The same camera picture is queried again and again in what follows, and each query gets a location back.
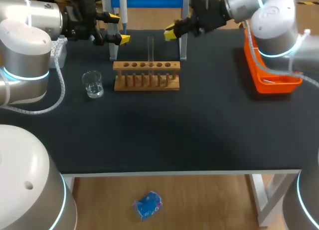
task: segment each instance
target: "wooden floor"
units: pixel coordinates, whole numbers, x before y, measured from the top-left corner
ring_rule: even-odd
[[[307,27],[318,34],[318,13],[319,6],[298,6],[300,31]],[[129,29],[163,29],[180,18],[178,9],[135,8],[128,14]],[[237,26],[229,21],[226,28]],[[151,190],[160,194],[163,208],[141,222],[131,206]],[[74,197],[78,230],[260,229],[250,183],[243,175],[83,178],[76,181]],[[268,229],[284,230],[282,220]]]

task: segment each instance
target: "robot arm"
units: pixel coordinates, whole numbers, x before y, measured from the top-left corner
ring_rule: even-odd
[[[79,0],[61,13],[55,3],[32,0],[0,0],[0,49],[4,67],[0,69],[0,106],[32,103],[45,94],[51,53],[51,40],[63,34],[68,39],[95,37],[120,45],[129,35],[106,35],[96,29],[96,21],[118,23],[108,12],[97,13],[94,0]]]
[[[167,40],[189,31],[200,35],[226,25],[230,19],[240,23],[251,18],[252,33],[268,68],[287,71],[293,56],[294,70],[318,71],[319,36],[303,40],[298,33],[296,1],[191,0],[191,17],[168,26],[164,35]]]

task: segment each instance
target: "clear glass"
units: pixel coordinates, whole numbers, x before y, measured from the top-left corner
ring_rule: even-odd
[[[86,72],[82,75],[82,82],[90,98],[100,98],[104,94],[102,76],[99,71]]]

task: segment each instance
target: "black table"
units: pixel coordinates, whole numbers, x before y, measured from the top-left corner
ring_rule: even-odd
[[[165,42],[162,31],[129,34],[118,60],[147,60],[148,36],[155,60],[178,60],[177,42]],[[243,44],[241,30],[189,35],[180,91],[118,93],[108,47],[69,42],[62,104],[39,116],[2,109],[0,124],[33,133],[63,174],[301,169],[318,151],[319,91],[304,83],[291,95],[259,96]],[[86,96],[88,70],[102,73],[100,99]],[[51,70],[44,99],[21,108],[49,107],[59,94]]]

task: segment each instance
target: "white cable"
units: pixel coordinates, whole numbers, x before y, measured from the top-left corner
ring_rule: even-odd
[[[317,81],[315,81],[314,79],[311,79],[303,74],[300,74],[300,73],[290,73],[289,70],[288,71],[279,71],[279,70],[272,70],[272,69],[269,69],[269,68],[265,68],[263,67],[259,61],[257,60],[257,57],[256,57],[256,54],[255,54],[255,51],[254,51],[254,44],[253,44],[253,38],[252,38],[252,35],[251,35],[251,31],[250,31],[250,26],[249,26],[249,22],[246,20],[245,21],[246,23],[246,26],[247,26],[247,32],[248,32],[248,42],[249,42],[249,48],[250,48],[250,52],[253,56],[253,59],[254,59],[254,62],[256,63],[256,65],[263,71],[269,73],[269,74],[274,74],[274,75],[284,75],[284,76],[290,76],[290,77],[294,77],[294,78],[300,78],[300,79],[303,79],[304,81],[307,81],[311,84],[313,84],[314,86],[318,87],[319,88],[319,83]],[[305,30],[305,34],[303,36],[303,40],[310,34],[310,31],[306,31]]]
[[[59,80],[60,80],[60,85],[61,85],[61,94],[60,94],[60,98],[58,99],[58,101],[52,105],[50,108],[44,109],[44,110],[40,110],[40,111],[28,111],[28,110],[24,110],[24,109],[19,109],[19,108],[15,108],[15,107],[11,107],[11,106],[5,106],[3,107],[4,109],[8,109],[14,112],[18,112],[21,114],[29,114],[29,115],[37,115],[37,114],[44,114],[47,112],[50,112],[51,110],[55,109],[56,107],[58,107],[62,100],[64,99],[64,95],[65,95],[65,84],[64,84],[64,80],[63,80],[63,76],[61,73],[61,69],[59,66],[59,51],[60,48],[63,46],[63,44],[67,42],[67,38],[64,39],[58,39],[58,44],[55,48],[55,52],[54,52],[54,64],[55,64],[55,68],[56,68],[56,72],[58,74]]]
[[[301,37],[300,39],[300,45],[302,45],[303,41],[310,35],[310,29],[305,29],[305,32],[303,34],[303,36]],[[295,55],[296,53],[298,52],[299,48],[297,49],[297,51],[293,51],[290,55],[290,59],[289,59],[289,64],[288,64],[288,71],[290,74],[293,74],[294,71],[293,71],[293,63],[294,63],[294,59],[295,59]]]

